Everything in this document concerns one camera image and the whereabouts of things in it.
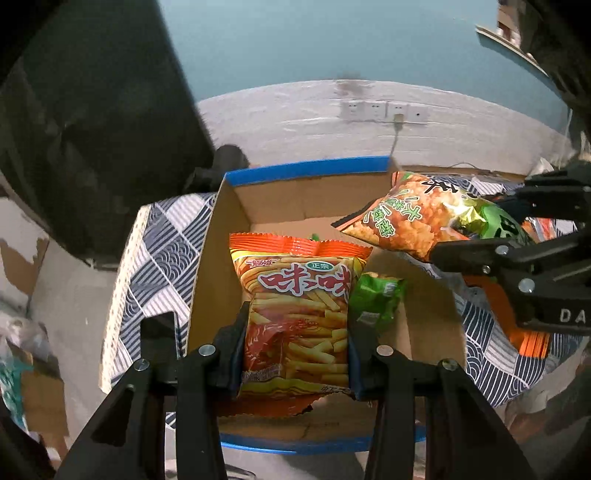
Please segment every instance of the green oval label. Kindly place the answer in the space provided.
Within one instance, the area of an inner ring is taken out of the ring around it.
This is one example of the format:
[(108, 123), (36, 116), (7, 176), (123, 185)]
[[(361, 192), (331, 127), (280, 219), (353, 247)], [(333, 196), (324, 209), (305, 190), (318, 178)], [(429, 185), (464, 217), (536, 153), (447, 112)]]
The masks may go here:
[(332, 270), (335, 266), (332, 263), (315, 260), (313, 262), (308, 262), (306, 267), (310, 270), (316, 270), (317, 272), (326, 272)]

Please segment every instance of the white wall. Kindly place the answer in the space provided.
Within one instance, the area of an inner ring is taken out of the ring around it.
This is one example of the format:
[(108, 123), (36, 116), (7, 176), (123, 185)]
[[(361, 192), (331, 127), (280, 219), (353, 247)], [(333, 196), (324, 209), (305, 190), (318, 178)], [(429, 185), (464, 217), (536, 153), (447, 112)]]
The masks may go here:
[(405, 124), (395, 156), (402, 165), (477, 168), (527, 174), (541, 156), (565, 149), (564, 136), (504, 106), (425, 86), (366, 80), (283, 83), (202, 100), (216, 146), (240, 146), (251, 164), (388, 155), (393, 124), (339, 118), (343, 98), (427, 105), (427, 125)]
[[(33, 221), (28, 219), (22, 210), (11, 200), (0, 199), (0, 241), (8, 244), (12, 259), (18, 255), (27, 263), (32, 264), (37, 255), (37, 240), (47, 239), (47, 234)], [(15, 309), (24, 311), (27, 307), (29, 295), (20, 291), (7, 277), (3, 255), (0, 255), (0, 300)]]

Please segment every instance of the white lettering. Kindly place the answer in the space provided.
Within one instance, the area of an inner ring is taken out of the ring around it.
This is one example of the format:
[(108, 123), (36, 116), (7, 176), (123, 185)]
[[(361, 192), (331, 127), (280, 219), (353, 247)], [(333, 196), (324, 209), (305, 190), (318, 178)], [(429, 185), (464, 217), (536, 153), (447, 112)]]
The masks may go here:
[(574, 322), (575, 322), (575, 323), (579, 323), (579, 322), (586, 323), (586, 322), (585, 322), (585, 311), (584, 311), (584, 310), (581, 310), (581, 311), (579, 312), (579, 314), (577, 315), (577, 317), (576, 317), (576, 319), (574, 320)]
[(570, 320), (570, 310), (569, 309), (561, 309), (560, 310), (560, 321), (562, 323), (566, 323)]

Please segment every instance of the light blue wall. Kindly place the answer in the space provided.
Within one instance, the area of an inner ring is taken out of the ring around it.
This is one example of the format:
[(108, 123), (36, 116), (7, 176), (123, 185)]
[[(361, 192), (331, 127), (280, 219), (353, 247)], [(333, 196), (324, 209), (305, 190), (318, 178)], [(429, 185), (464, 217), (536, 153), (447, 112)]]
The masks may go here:
[(496, 0), (160, 0), (195, 100), (274, 83), (363, 78), (465, 93), (562, 130), (551, 82), (505, 47)]

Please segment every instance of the cardboard box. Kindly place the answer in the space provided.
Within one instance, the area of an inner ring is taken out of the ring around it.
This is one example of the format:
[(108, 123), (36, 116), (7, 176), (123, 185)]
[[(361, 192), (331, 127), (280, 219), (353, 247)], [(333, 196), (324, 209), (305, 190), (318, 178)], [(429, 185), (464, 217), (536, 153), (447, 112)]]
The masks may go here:
[[(207, 230), (194, 287), (188, 348), (213, 340), (217, 330), (234, 322), (243, 301), (229, 253), (232, 232), (272, 232), (309, 238), (341, 239), (364, 244), (330, 226), (368, 202), (385, 195), (390, 179), (385, 160), (329, 160), (255, 168), (226, 175)], [(421, 268), (393, 252), (375, 248), (366, 271), (408, 281), (404, 305), (395, 326), (382, 339), (412, 359), (436, 364), (442, 358), (465, 363), (465, 340), (453, 295)], [(231, 436), (241, 446), (261, 440), (280, 442), (349, 442), (367, 447), (375, 408), (333, 394), (314, 402), (313, 410), (294, 417), (270, 419), (237, 415), (219, 419), (222, 440)]]

